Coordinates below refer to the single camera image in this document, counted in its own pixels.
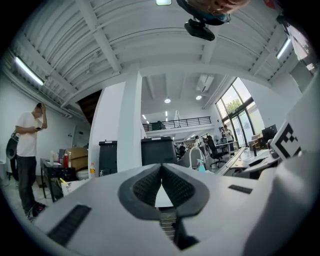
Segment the man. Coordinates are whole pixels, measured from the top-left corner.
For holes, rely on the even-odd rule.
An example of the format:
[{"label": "man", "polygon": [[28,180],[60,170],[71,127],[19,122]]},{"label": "man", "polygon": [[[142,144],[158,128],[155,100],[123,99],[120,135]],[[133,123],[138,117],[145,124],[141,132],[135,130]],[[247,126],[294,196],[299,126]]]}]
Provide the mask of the man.
[{"label": "man", "polygon": [[204,13],[231,14],[245,7],[251,0],[187,0],[187,3]]},{"label": "man", "polygon": [[[233,142],[234,141],[234,136],[233,136],[231,130],[228,129],[226,124],[223,126],[222,136],[226,137],[227,142]],[[230,150],[231,151],[235,151],[233,143],[230,144]]]},{"label": "man", "polygon": [[[39,120],[40,117],[43,117],[43,123]],[[33,217],[37,217],[45,207],[35,201],[32,185],[36,180],[37,133],[47,127],[46,107],[42,103],[38,103],[32,112],[23,113],[15,126],[15,132],[20,134],[16,152],[19,195],[28,219],[32,219],[31,213]]]},{"label": "man", "polygon": [[206,157],[206,150],[205,150],[205,147],[206,147],[206,144],[204,142],[204,139],[200,136],[195,136],[195,143],[197,144],[197,146],[199,147],[199,149],[202,151],[202,153],[204,154],[204,156]]}]

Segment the sneaker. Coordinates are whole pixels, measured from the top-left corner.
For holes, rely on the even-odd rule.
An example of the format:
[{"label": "sneaker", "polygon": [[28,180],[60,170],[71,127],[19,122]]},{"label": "sneaker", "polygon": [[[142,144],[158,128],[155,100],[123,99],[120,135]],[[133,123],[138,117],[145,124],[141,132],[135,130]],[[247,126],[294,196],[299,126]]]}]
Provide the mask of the sneaker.
[{"label": "sneaker", "polygon": [[40,202],[35,202],[32,208],[32,215],[33,217],[38,217],[38,215],[46,208],[46,205]]},{"label": "sneaker", "polygon": [[36,219],[35,217],[31,216],[30,213],[26,214],[25,216],[30,222],[34,222],[34,220]]},{"label": "sneaker", "polygon": [[40,203],[40,202],[35,202],[35,206],[36,207],[42,207],[42,208],[46,208],[47,206],[43,203]]}]

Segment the black trash bin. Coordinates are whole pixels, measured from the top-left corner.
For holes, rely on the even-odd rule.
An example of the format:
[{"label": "black trash bin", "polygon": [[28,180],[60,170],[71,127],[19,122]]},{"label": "black trash bin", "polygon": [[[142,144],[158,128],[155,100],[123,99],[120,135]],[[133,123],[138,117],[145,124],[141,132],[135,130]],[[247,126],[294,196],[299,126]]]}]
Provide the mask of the black trash bin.
[{"label": "black trash bin", "polygon": [[174,141],[171,137],[142,139],[141,158],[143,166],[157,163],[178,163]]},{"label": "black trash bin", "polygon": [[117,141],[100,141],[99,146],[99,177],[117,173]]}]

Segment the air conditioner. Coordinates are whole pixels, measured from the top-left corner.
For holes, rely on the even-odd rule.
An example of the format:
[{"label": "air conditioner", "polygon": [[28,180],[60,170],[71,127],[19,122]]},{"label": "air conditioner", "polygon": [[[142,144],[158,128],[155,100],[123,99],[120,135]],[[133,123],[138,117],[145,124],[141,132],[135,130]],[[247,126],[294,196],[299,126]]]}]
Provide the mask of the air conditioner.
[{"label": "air conditioner", "polygon": [[213,80],[214,80],[213,75],[208,75],[208,74],[200,75],[199,81],[196,85],[197,91],[201,91],[202,93],[207,92],[209,90]]}]

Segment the large window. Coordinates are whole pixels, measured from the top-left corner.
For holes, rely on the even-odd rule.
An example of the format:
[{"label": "large window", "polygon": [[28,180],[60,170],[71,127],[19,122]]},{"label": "large window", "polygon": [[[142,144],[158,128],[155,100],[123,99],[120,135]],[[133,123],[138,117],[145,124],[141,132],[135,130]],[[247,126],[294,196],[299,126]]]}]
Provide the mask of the large window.
[{"label": "large window", "polygon": [[216,107],[240,147],[248,146],[252,136],[265,128],[257,105],[240,78],[234,80]]},{"label": "large window", "polygon": [[227,114],[226,108],[225,108],[224,104],[222,103],[221,99],[216,103],[216,106],[220,112],[221,117],[225,118],[228,114]]},{"label": "large window", "polygon": [[251,94],[248,91],[247,87],[245,86],[245,84],[241,81],[240,78],[237,78],[234,82],[233,82],[233,87],[236,89],[236,91],[238,92],[239,96],[242,99],[242,102],[246,102],[248,99],[251,98]]},{"label": "large window", "polygon": [[231,86],[221,98],[228,114],[242,105],[242,102],[233,86]]}]

